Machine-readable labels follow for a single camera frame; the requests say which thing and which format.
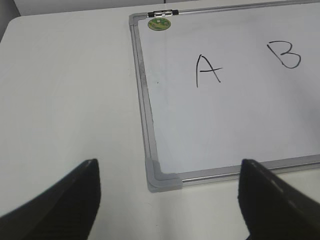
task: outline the round magnet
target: round magnet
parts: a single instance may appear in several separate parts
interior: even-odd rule
[[[171,22],[168,19],[162,17],[153,18],[148,22],[148,27],[154,31],[167,30],[168,28],[170,28],[170,26]]]

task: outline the whiteboard frame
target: whiteboard frame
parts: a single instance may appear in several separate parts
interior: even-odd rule
[[[284,0],[254,4],[189,9],[178,11],[178,15],[205,14],[310,3],[320,3],[320,0]],[[181,189],[183,186],[237,179],[239,177],[241,169],[240,165],[169,174],[163,173],[161,171],[160,163],[158,160],[152,111],[147,86],[147,77],[145,73],[145,65],[138,26],[139,20],[144,20],[147,18],[151,19],[153,17],[148,17],[147,12],[135,13],[129,16],[129,27],[131,31],[137,90],[141,114],[141,126],[145,152],[145,169],[148,189],[153,193],[164,192],[169,190]],[[262,162],[262,164],[266,168],[272,170],[274,173],[286,173],[299,170],[315,169],[320,168],[320,154],[279,159],[274,161],[265,161]]]

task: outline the gray corner piece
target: gray corner piece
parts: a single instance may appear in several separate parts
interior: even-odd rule
[[[131,14],[129,16],[129,25],[130,26],[137,26],[139,20],[146,19],[147,17],[148,17],[148,13],[147,12]]]
[[[182,180],[176,173],[166,174],[161,172],[158,161],[146,158],[145,170],[148,189],[152,193],[177,190],[183,186]]]

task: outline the gray wall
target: gray wall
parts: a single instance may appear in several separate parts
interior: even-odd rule
[[[22,16],[164,3],[164,0],[14,0],[14,1]]]
[[[0,0],[0,41],[10,20],[20,16],[14,0]]]

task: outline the black marker writing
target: black marker writing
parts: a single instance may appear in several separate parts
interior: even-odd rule
[[[275,53],[275,51],[273,51],[273,49],[270,47],[269,44],[273,44],[273,43],[287,43],[287,44],[289,44],[289,45],[290,45],[289,50],[288,50],[288,51],[285,51],[285,52],[283,52],[283,53],[280,53],[280,56],[283,56],[283,55],[286,55],[286,54],[296,55],[296,56],[298,56],[298,58],[299,58],[297,64],[294,65],[294,66],[287,66],[287,65],[285,65],[285,63],[281,60],[281,58],[280,58],[280,57]],[[288,41],[270,41],[269,44],[267,44],[266,46],[267,46],[267,47],[270,49],[270,51],[279,59],[279,61],[282,63],[283,66],[285,66],[285,67],[288,68],[288,69],[294,69],[294,68],[296,68],[296,67],[299,66],[299,64],[300,64],[300,62],[301,62],[301,56],[300,56],[299,54],[297,54],[297,53],[290,52],[291,49],[292,49],[292,43],[291,43],[291,42],[288,42]]]
[[[216,79],[218,80],[218,82],[221,83],[221,81],[219,80],[215,71],[222,69],[222,67],[214,69],[212,67],[211,63],[209,62],[209,60],[205,56],[202,56],[202,54],[200,54],[198,57],[198,60],[196,61],[196,87],[198,88],[198,66],[199,66],[199,62],[200,62],[201,58],[203,58],[208,63],[208,65],[210,66],[211,69],[210,70],[200,70],[200,73],[213,72],[213,74],[216,77]]]

